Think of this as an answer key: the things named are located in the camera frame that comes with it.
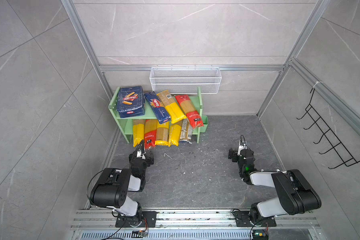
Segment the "red spaghetti package top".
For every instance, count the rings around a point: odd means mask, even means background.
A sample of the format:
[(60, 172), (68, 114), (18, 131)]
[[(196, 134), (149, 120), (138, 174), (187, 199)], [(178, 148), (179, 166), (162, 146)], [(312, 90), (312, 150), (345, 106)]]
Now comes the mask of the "red spaghetti package top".
[(203, 126), (203, 120), (188, 95), (175, 96), (193, 129)]

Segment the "green plastic cup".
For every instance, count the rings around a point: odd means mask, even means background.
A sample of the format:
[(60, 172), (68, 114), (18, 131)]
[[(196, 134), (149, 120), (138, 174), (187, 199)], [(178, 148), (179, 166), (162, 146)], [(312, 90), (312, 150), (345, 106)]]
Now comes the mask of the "green plastic cup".
[(205, 133), (209, 124), (208, 117), (202, 116), (203, 126), (200, 127), (200, 133)]

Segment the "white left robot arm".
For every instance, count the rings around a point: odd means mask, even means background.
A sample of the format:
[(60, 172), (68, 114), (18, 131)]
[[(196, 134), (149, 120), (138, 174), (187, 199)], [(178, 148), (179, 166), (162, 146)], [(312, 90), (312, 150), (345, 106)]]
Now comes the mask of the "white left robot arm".
[(146, 184), (146, 170), (154, 164), (154, 154), (146, 153), (139, 147), (129, 155), (127, 169), (105, 168), (98, 173), (99, 178), (87, 198), (91, 205), (108, 208), (126, 217), (128, 221), (143, 220), (140, 203), (132, 200), (129, 192), (142, 192)]

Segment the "blue Barilla spaghetti package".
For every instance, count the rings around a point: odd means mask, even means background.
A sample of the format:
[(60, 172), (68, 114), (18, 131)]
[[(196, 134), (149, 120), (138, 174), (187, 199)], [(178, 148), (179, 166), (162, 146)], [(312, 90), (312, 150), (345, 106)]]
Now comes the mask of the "blue Barilla spaghetti package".
[(165, 109), (164, 104), (160, 101), (155, 92), (145, 93), (145, 99), (150, 104), (154, 115), (156, 116), (159, 124), (167, 123), (171, 120), (171, 116)]

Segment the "yellow Pastatime spaghetti package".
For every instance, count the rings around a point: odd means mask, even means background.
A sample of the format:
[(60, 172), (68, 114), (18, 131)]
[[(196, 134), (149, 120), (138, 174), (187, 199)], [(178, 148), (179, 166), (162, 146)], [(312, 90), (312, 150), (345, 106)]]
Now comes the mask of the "yellow Pastatime spaghetti package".
[(169, 122), (160, 124), (157, 121), (157, 130), (156, 130), (156, 146), (168, 146), (169, 145)]

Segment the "blue Barilla pasta box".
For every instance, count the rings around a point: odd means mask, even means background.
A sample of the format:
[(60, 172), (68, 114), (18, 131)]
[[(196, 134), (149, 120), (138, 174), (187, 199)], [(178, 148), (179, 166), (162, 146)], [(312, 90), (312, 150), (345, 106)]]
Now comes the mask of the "blue Barilla pasta box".
[(137, 117), (145, 114), (145, 99), (142, 86), (120, 88), (117, 112), (120, 118)]

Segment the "clear grey spaghetti package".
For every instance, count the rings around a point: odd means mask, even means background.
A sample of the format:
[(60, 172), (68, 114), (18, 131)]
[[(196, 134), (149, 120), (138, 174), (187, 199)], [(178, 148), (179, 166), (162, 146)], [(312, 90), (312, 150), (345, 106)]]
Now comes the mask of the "clear grey spaghetti package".
[(189, 121), (184, 119), (182, 121), (182, 128), (179, 142), (191, 143), (192, 141), (193, 128)]

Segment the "red spaghetti package floor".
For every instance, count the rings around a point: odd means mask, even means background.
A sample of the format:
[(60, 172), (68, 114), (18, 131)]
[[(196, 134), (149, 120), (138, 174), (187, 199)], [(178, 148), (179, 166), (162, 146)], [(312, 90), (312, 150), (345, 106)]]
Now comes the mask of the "red spaghetti package floor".
[(150, 119), (145, 122), (144, 146), (145, 150), (154, 148), (157, 135), (158, 120)]

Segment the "yellow brown spaghetti package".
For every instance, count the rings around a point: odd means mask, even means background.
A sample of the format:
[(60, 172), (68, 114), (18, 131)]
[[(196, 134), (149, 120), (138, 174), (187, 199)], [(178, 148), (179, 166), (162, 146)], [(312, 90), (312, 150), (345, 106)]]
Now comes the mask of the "yellow brown spaghetti package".
[(168, 90), (157, 94), (160, 101), (163, 103), (165, 109), (171, 117), (171, 124), (175, 124), (179, 121), (186, 119), (186, 115), (183, 113), (179, 105), (175, 102), (175, 98), (172, 97)]

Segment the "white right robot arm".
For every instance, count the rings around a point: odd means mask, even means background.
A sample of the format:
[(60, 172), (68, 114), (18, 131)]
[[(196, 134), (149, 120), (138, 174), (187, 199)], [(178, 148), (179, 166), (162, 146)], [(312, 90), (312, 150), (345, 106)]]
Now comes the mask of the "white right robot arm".
[(257, 170), (254, 152), (245, 144), (240, 144), (237, 150), (229, 149), (228, 159), (238, 164), (239, 175), (247, 185), (276, 190), (275, 198), (251, 205), (248, 219), (254, 226), (276, 216), (304, 214), (322, 206), (319, 195), (299, 170)]

